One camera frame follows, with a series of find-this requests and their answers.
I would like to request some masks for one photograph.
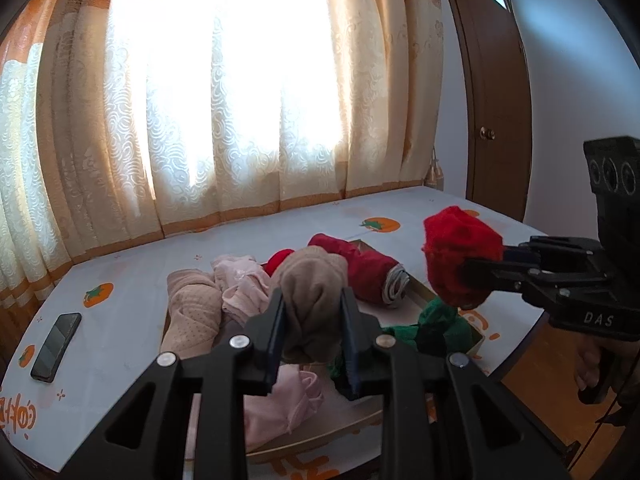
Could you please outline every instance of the bolt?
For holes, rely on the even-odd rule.
[[[382,334],[376,338],[376,345],[380,348],[391,348],[396,344],[396,338],[389,334]]]
[[[160,366],[171,366],[175,363],[176,356],[173,352],[162,352],[157,358],[156,363]]]
[[[460,352],[456,352],[449,356],[449,362],[456,368],[464,368],[469,364],[469,358]]]
[[[233,348],[246,348],[251,340],[245,335],[235,335],[229,340],[229,345]]]

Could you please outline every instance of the camera lens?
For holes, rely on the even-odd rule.
[[[591,172],[591,179],[594,184],[600,183],[600,168],[598,167],[598,163],[591,159],[589,163],[589,171]]]
[[[613,160],[610,158],[604,159],[602,162],[602,173],[604,174],[604,181],[609,186],[609,189],[615,191],[618,189],[618,172],[613,164]]]
[[[636,176],[628,162],[622,165],[622,186],[628,195],[633,195],[636,192]]]

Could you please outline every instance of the white wall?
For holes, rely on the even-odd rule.
[[[597,0],[512,3],[533,113],[525,222],[551,235],[596,237],[582,142],[640,137],[640,69]]]
[[[462,69],[460,44],[449,0],[442,1],[444,30],[444,66],[438,125],[436,154],[444,172],[444,191],[466,196],[466,159],[468,154],[468,126],[466,121],[465,74]]]

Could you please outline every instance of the phone screen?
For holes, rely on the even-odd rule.
[[[36,357],[31,369],[31,377],[47,383],[53,381],[66,346],[76,332],[81,318],[80,313],[62,314],[58,317]]]

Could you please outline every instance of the sheer curtain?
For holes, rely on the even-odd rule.
[[[72,263],[430,164],[440,0],[32,0],[0,55],[0,299],[25,319]]]

